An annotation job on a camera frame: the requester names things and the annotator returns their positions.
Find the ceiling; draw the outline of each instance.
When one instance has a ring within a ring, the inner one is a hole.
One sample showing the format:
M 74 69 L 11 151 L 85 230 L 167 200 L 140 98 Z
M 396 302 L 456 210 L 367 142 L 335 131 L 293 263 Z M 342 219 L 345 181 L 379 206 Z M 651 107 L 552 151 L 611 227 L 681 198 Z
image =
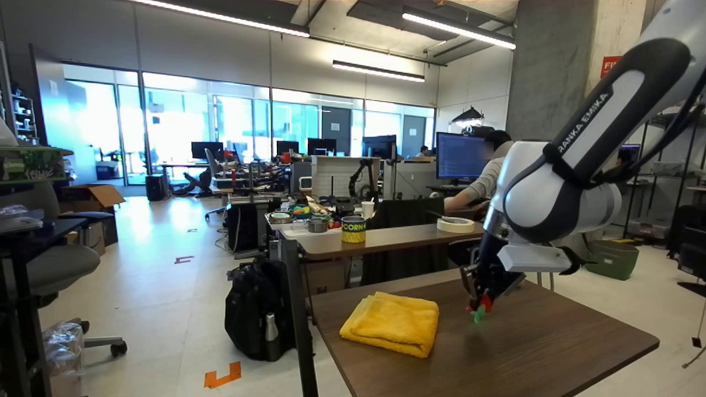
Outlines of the ceiling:
M 165 0 L 308 31 L 310 40 L 450 63 L 488 44 L 402 20 L 404 10 L 510 37 L 519 0 Z

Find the fluorescent light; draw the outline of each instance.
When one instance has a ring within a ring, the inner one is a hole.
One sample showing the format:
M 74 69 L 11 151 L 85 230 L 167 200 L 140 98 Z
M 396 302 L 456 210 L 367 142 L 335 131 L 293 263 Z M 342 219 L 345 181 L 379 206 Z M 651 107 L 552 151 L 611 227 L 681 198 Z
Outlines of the fluorescent light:
M 207 20 L 221 20 L 221 21 L 230 21 L 230 23 L 242 23 L 242 27 L 275 31 L 275 33 L 284 33 L 284 34 L 308 37 L 307 31 L 274 27 L 274 23 L 261 23 L 261 21 L 254 21 L 254 20 L 230 17 L 230 16 L 210 13 L 210 10 L 189 9 L 189 7 L 178 7 L 178 5 L 170 5 L 170 2 L 159 2 L 159 0 L 132 0 L 132 2 L 157 7 L 157 9 L 170 9 L 170 10 L 176 10 L 176 13 L 201 16 L 201 17 L 207 17 Z
M 425 27 L 438 28 L 438 31 L 447 31 L 447 33 L 454 33 L 454 34 L 464 34 L 464 37 L 471 37 L 471 40 L 478 40 L 478 41 L 488 41 L 488 44 L 493 44 L 493 45 L 517 48 L 517 44 L 510 41 L 510 40 L 499 40 L 499 37 L 492 37 L 492 34 L 484 34 L 478 31 L 459 28 L 459 27 L 444 23 L 444 21 L 437 21 L 437 20 L 427 20 L 427 17 L 422 17 L 422 16 L 414 16 L 414 13 L 402 13 L 402 17 L 411 20 L 411 21 L 416 21 L 416 23 L 425 23 Z
M 391 76 L 391 78 L 404 78 L 404 81 L 423 81 L 423 75 L 374 69 L 374 66 L 367 66 L 367 63 L 350 63 L 350 61 L 342 61 L 342 59 L 332 59 L 332 69 L 364 72 L 364 75 L 379 75 L 379 76 Z

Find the man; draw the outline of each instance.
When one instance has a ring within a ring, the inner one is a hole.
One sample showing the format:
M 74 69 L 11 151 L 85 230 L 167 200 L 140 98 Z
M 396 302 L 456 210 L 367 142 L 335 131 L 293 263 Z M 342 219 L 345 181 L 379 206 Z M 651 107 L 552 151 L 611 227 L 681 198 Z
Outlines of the man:
M 507 150 L 512 148 L 512 136 L 506 129 L 484 131 L 484 160 L 486 168 L 481 177 L 460 189 L 456 195 L 444 198 L 444 212 L 459 212 L 474 200 L 492 198 L 499 183 L 499 174 Z

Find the floor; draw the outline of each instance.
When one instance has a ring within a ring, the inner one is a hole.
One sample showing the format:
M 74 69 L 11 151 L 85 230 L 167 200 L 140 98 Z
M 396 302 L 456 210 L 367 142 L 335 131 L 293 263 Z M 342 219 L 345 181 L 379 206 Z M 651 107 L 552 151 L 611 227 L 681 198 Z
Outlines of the floor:
M 223 330 L 230 289 L 225 273 L 235 267 L 235 258 L 225 248 L 218 220 L 204 223 L 203 212 L 210 206 L 218 206 L 218 198 L 150 202 L 129 195 L 116 210 L 119 242 L 106 248 L 102 267 L 42 308 L 44 327 L 82 314 L 93 321 L 91 335 L 128 339 L 128 354 L 114 361 L 106 361 L 106 351 L 83 352 L 85 395 L 299 395 L 293 351 L 274 363 L 249 361 Z M 626 283 L 588 270 L 559 278 L 559 294 L 659 337 L 658 351 L 584 391 L 584 397 L 704 395 L 706 356 L 681 369 L 698 352 L 691 337 L 704 298 L 679 289 L 677 280 L 689 276 L 656 247 L 640 248 Z M 319 395 L 348 395 L 317 332 L 314 341 Z M 225 373 L 230 361 L 242 363 L 242 377 L 203 388 L 203 375 Z

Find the orange tape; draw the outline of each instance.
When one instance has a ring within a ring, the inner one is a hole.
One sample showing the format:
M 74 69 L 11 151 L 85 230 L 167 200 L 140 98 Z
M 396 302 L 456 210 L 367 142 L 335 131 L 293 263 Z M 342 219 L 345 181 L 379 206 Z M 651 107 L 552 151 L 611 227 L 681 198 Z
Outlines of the orange tape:
M 203 385 L 204 385 L 204 388 L 218 388 L 218 385 L 223 385 L 223 384 L 230 384 L 230 382 L 240 380 L 240 375 L 242 375 L 242 373 L 240 373 L 240 361 L 232 361 L 228 375 L 223 375 L 223 377 L 218 377 L 215 370 L 207 370 L 207 373 L 203 375 Z

